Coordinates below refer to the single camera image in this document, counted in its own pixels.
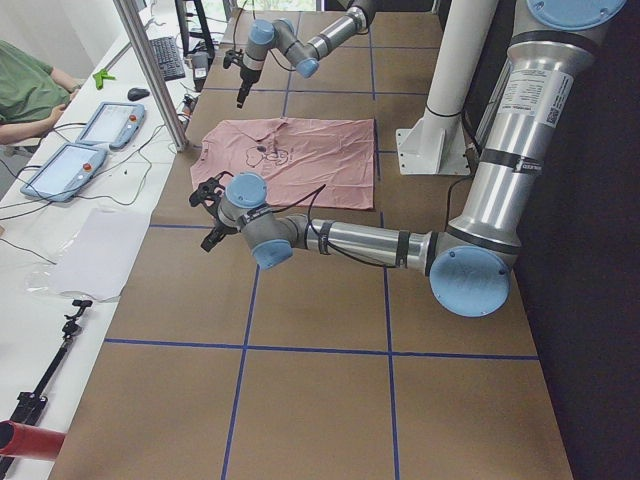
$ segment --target black keyboard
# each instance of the black keyboard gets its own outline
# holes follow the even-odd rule
[[[165,81],[185,77],[182,56],[178,51],[175,38],[152,38],[149,43]]]

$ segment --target red tube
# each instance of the red tube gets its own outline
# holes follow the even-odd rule
[[[0,422],[0,455],[55,460],[65,434],[7,420]]]

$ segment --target blue and white device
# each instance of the blue and white device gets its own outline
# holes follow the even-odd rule
[[[144,105],[140,103],[102,102],[80,132],[76,143],[107,143],[110,149],[119,150],[135,137],[144,116]]]
[[[65,202],[93,178],[106,158],[104,149],[65,143],[20,191],[41,200]]]

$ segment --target white table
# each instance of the white table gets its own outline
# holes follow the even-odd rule
[[[173,2],[165,0],[154,7],[158,23],[147,30],[149,38],[175,35],[178,31],[173,12]],[[109,60],[128,42],[122,35],[96,67],[103,68]],[[190,71],[185,67],[186,78],[167,83],[176,106],[193,88]],[[97,90],[93,78],[88,78],[78,96],[65,111],[59,124],[86,122],[102,101],[126,102],[127,92],[132,87],[147,88],[144,75],[132,49],[109,70],[117,80],[106,80],[104,88]],[[146,120],[132,143],[122,151],[110,154],[103,169],[122,161],[132,151],[146,142],[161,125],[162,118],[152,96],[140,100],[147,109]],[[73,141],[81,127],[69,127],[61,133]],[[64,142],[55,132],[48,135],[30,160],[30,165],[42,165]],[[166,128],[162,128],[154,140],[143,150],[152,163],[147,179],[138,199],[131,206],[121,206],[110,199],[85,200],[75,198],[69,203],[54,203],[39,212],[12,220],[2,220],[5,227],[3,238],[24,248],[55,260],[63,247],[81,229],[89,213],[95,208],[126,210],[150,213],[155,207],[167,179],[175,155],[175,147]],[[110,195],[122,202],[134,198],[148,163],[139,155],[133,155],[122,166],[96,177],[83,191],[87,197]],[[33,170],[24,172],[20,178],[28,179]],[[21,183],[16,181],[0,202],[0,207],[29,200],[20,193]],[[26,212],[43,205],[36,202],[27,205],[0,209],[0,218]],[[8,419],[17,405],[16,397],[21,391],[32,391],[58,351],[62,341],[62,326],[65,314],[73,314],[77,308],[71,305],[72,298],[56,295],[48,289],[30,289],[30,285],[46,284],[46,272],[51,267],[27,252],[18,251],[0,243],[0,304],[3,313],[0,319],[0,419]],[[65,432],[71,424],[74,412],[91,373],[105,333],[117,307],[116,301],[94,302],[79,324],[82,333],[59,367],[57,374],[45,390],[49,403],[39,426]],[[14,462],[8,478],[20,480],[45,479],[53,466],[52,462],[20,459]]]

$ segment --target pink cloth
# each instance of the pink cloth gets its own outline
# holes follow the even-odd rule
[[[278,206],[326,184],[314,206],[366,210],[373,153],[373,120],[224,120],[204,137],[191,179],[196,188],[223,170],[255,172],[267,182],[267,202]]]

